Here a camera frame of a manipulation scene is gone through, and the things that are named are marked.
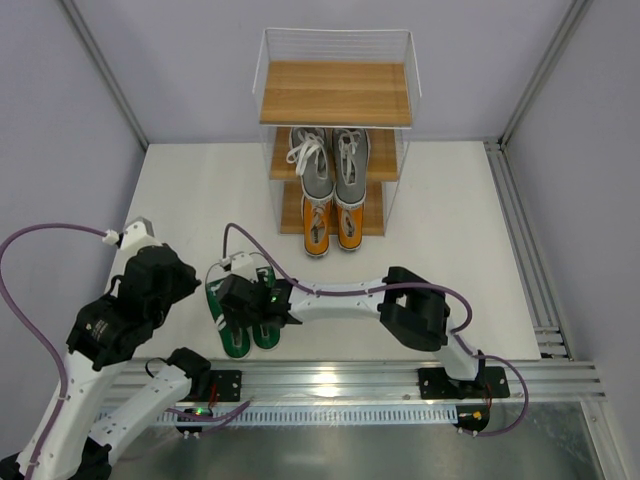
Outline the orange sneaker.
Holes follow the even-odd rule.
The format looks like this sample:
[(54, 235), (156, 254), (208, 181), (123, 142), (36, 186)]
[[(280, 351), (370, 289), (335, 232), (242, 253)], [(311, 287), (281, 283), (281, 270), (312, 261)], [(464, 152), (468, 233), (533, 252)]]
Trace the orange sneaker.
[(346, 204), (336, 201), (338, 221), (338, 243), (345, 251), (356, 251), (363, 239), (364, 209), (363, 202)]
[(310, 257), (322, 257), (328, 252), (331, 210), (331, 201), (318, 203), (302, 197), (303, 245)]

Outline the green sneaker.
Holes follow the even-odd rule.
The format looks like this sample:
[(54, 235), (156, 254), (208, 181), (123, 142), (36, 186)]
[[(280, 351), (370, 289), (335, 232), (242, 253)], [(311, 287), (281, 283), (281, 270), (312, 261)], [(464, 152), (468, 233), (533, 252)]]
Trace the green sneaker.
[(227, 272), (220, 263), (211, 265), (204, 280), (204, 291), (209, 312), (226, 356), (233, 360), (245, 358), (251, 350), (251, 337), (247, 329), (234, 329), (225, 319), (222, 306), (216, 293), (221, 287)]
[[(270, 266), (259, 267), (256, 270), (258, 279), (271, 287), (275, 282), (275, 274)], [(262, 350), (273, 350), (280, 341), (280, 330), (273, 326), (258, 325), (252, 328), (254, 344)]]

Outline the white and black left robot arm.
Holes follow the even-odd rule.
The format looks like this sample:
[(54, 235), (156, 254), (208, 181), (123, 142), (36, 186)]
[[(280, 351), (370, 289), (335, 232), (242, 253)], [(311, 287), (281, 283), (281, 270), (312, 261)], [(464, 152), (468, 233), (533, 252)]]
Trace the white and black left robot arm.
[(108, 292), (84, 306), (67, 339), (61, 393), (19, 453), (1, 462), (4, 479), (106, 479), (123, 451), (175, 403), (202, 393), (210, 362), (176, 349), (149, 383), (102, 421), (103, 400), (136, 349), (163, 325), (170, 308), (200, 285), (195, 269), (166, 244), (141, 248)]

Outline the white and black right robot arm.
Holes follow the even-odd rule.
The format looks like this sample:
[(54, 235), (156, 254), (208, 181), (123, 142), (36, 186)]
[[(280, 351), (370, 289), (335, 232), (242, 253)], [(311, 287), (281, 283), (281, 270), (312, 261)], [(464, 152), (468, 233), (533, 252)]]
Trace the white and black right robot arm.
[(317, 284), (291, 277), (272, 284), (228, 272), (213, 293), (219, 321), (233, 330), (303, 325), (321, 320), (376, 320), (404, 347), (434, 353), (446, 378), (460, 389), (485, 383), (483, 354), (460, 333), (473, 310), (455, 290), (394, 266), (369, 282)]

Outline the grey sneaker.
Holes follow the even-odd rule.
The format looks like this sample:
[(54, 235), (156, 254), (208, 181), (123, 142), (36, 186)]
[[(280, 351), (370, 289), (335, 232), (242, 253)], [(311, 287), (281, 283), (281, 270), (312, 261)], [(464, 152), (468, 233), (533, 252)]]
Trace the grey sneaker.
[(293, 127), (286, 155), (286, 162), (295, 166), (303, 195), (318, 204), (327, 202), (334, 192), (329, 173), (327, 137), (324, 128)]
[(365, 201), (370, 140), (365, 129), (336, 128), (332, 131), (336, 169), (336, 197), (345, 209), (359, 208)]

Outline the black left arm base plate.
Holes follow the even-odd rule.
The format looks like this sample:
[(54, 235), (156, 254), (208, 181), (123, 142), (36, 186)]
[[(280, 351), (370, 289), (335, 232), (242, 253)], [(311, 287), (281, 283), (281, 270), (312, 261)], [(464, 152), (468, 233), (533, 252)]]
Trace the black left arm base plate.
[(202, 398), (207, 403), (238, 402), (241, 398), (240, 370), (211, 370)]

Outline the white wire wooden shoe shelf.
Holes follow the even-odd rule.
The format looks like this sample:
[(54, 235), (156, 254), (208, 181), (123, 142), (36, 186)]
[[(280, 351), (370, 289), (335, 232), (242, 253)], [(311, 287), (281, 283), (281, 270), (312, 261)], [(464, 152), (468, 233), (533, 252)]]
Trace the white wire wooden shoe shelf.
[(412, 33), (267, 28), (252, 94), (278, 233), (303, 232), (301, 182), (286, 160), (291, 129), (338, 127), (369, 135), (364, 232), (384, 235), (422, 97)]

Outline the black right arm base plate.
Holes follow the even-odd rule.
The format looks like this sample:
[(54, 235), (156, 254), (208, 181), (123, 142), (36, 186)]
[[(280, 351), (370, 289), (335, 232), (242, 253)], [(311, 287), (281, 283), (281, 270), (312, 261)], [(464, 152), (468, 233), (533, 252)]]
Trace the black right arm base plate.
[(419, 368), (417, 377), (422, 400), (510, 397), (508, 381), (502, 367), (481, 367), (474, 380), (454, 380), (441, 367)]

